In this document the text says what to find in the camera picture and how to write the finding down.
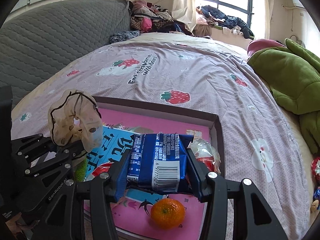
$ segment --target pink clothing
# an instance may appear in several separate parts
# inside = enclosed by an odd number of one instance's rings
[[[208,25],[206,18],[198,12],[196,12],[196,22],[197,24]]]
[[[152,28],[152,21],[149,18],[143,18],[142,23],[141,23],[141,28],[142,30],[147,33],[149,32]]]
[[[260,39],[260,40],[255,40],[250,42],[247,48],[247,53],[248,53],[248,56],[251,57],[255,52],[261,49],[272,48],[272,47],[285,47],[285,46],[277,41]]]
[[[147,2],[146,2],[145,0],[134,0],[132,3],[133,3],[132,11],[133,11],[134,13],[136,13],[136,12],[137,12],[140,8],[142,8],[142,7],[146,7],[146,8],[148,8],[150,11],[154,12],[153,9],[151,9],[151,8],[149,8],[149,7],[147,6]]]

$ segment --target barcode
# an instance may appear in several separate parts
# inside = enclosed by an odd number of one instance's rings
[[[175,191],[178,182],[178,167],[158,166],[158,190]]]
[[[180,182],[179,161],[154,161],[152,188],[161,192],[177,192]]]

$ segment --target gray quilted cushion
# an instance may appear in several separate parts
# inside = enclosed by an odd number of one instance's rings
[[[70,62],[130,30],[126,0],[67,0],[27,11],[0,29],[0,87],[13,106]]]

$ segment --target white curtain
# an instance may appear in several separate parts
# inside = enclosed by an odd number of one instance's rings
[[[251,30],[255,40],[270,38],[270,21],[272,16],[274,0],[253,0],[252,1],[252,22]]]
[[[196,0],[173,0],[172,18],[192,31],[196,26]]]

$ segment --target clear plastic bag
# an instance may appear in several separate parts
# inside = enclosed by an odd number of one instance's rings
[[[64,146],[81,140],[87,152],[102,143],[101,115],[94,98],[79,90],[66,90],[48,111],[52,141]]]
[[[189,144],[189,148],[192,150],[196,159],[200,162],[203,162],[210,171],[221,174],[219,170],[221,163],[220,155],[210,143],[198,138],[194,139],[193,142]]]

